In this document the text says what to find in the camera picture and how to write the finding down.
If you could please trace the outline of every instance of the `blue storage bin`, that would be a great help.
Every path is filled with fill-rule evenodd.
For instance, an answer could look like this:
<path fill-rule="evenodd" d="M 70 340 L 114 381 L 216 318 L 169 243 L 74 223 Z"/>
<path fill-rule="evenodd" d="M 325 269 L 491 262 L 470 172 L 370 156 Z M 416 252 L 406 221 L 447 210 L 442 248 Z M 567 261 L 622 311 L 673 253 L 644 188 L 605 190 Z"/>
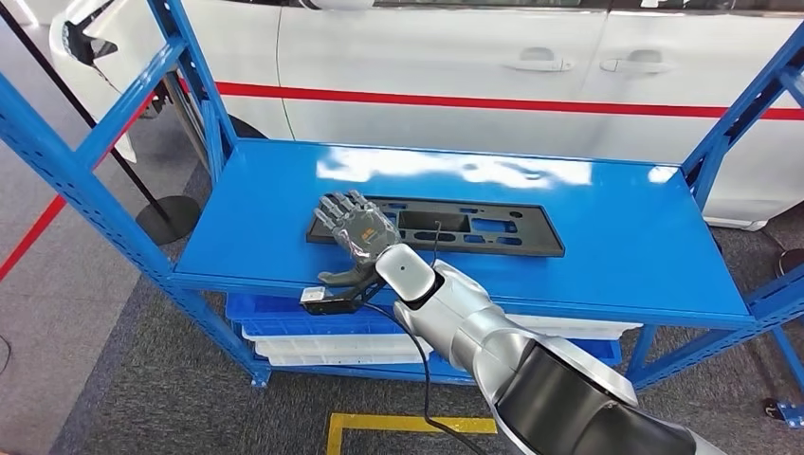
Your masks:
<path fill-rule="evenodd" d="M 393 313 L 390 306 L 383 309 Z M 284 297 L 229 293 L 226 316 L 241 324 L 250 337 L 405 333 L 395 322 L 368 308 L 360 308 L 351 315 L 312 316 L 299 305 L 298 299 Z M 617 340 L 571 341 L 607 365 L 622 361 Z"/>

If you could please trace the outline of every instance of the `gray carpet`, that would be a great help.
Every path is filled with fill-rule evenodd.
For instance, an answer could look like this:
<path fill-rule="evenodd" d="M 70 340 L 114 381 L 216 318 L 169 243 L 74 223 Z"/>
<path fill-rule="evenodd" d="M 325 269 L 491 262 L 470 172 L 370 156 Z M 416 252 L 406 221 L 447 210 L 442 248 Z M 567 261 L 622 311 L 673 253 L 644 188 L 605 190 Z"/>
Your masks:
<path fill-rule="evenodd" d="M 200 167 L 186 194 L 198 200 L 209 194 Z M 767 230 L 784 246 L 804 246 L 804 209 L 782 216 Z M 772 238 L 724 229 L 715 236 L 740 291 L 772 278 L 779 251 Z M 169 252 L 181 247 L 171 246 Z M 221 307 L 220 295 L 209 297 Z M 798 322 L 788 325 L 804 352 L 804 330 Z M 663 329 L 656 352 L 692 334 Z M 624 337 L 624 355 L 634 338 L 635 333 Z M 422 408 L 421 384 L 275 373 L 260 390 L 250 387 L 249 379 L 141 279 L 51 453 L 320 454 L 331 412 L 416 415 Z M 436 386 L 433 391 L 435 415 L 487 416 L 473 388 Z M 649 411 L 690 426 L 730 455 L 800 454 L 804 431 L 765 417 L 759 401 L 766 396 L 804 402 L 773 341 L 760 337 L 645 391 L 641 400 Z M 472 437 L 491 453 L 503 451 L 492 436 Z M 345 430 L 342 453 L 466 451 L 443 434 Z"/>

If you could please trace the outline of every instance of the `car side mirror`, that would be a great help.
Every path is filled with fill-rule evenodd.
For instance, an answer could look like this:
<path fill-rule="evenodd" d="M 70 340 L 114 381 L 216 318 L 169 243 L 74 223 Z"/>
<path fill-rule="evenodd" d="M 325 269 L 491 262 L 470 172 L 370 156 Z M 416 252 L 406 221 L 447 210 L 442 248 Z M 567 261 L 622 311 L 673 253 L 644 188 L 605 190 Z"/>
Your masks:
<path fill-rule="evenodd" d="M 323 10 L 330 11 L 364 11 L 370 9 L 375 0 L 309 0 Z"/>

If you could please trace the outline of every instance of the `black stand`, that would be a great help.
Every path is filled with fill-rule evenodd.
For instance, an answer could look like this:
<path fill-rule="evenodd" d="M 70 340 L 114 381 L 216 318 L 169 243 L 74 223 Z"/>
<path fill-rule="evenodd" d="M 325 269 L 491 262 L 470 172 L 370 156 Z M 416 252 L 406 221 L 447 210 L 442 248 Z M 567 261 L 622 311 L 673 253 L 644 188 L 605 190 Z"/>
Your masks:
<path fill-rule="evenodd" d="M 92 118 L 86 108 L 83 107 L 72 90 L 64 83 L 62 77 L 53 69 L 53 66 L 47 58 L 45 58 L 39 48 L 31 41 L 2 3 L 0 3 L 0 15 L 3 16 L 3 20 L 6 21 L 11 31 L 14 32 L 17 39 L 26 47 L 34 60 L 42 67 L 53 83 L 59 87 L 64 97 L 67 98 L 75 110 L 78 111 L 86 124 L 89 125 L 90 128 L 95 128 L 97 124 L 95 119 Z M 139 192 L 148 200 L 148 206 L 137 215 L 137 223 L 145 230 L 148 236 L 151 237 L 154 243 L 157 245 L 165 245 L 192 232 L 201 214 L 198 203 L 189 196 L 168 196 L 156 200 L 131 166 L 129 166 L 128 162 L 126 162 L 125 158 L 120 156 L 118 150 L 112 147 L 110 154 L 115 158 L 115 161 L 118 162 L 134 185 L 137 186 Z"/>

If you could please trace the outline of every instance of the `yellow floor tape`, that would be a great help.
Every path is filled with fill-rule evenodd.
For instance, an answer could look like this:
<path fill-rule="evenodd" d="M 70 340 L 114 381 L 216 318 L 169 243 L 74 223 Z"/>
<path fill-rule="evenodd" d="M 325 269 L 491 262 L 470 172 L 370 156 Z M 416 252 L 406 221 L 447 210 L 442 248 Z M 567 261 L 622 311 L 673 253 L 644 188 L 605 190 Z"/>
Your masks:
<path fill-rule="evenodd" d="M 475 417 L 435 417 L 435 420 L 462 433 L 494 434 L 497 427 L 494 419 Z M 343 414 L 333 412 L 329 418 L 327 435 L 327 455 L 340 455 L 343 443 L 343 430 L 375 429 L 381 431 L 424 431 L 437 432 L 423 417 L 409 415 Z"/>

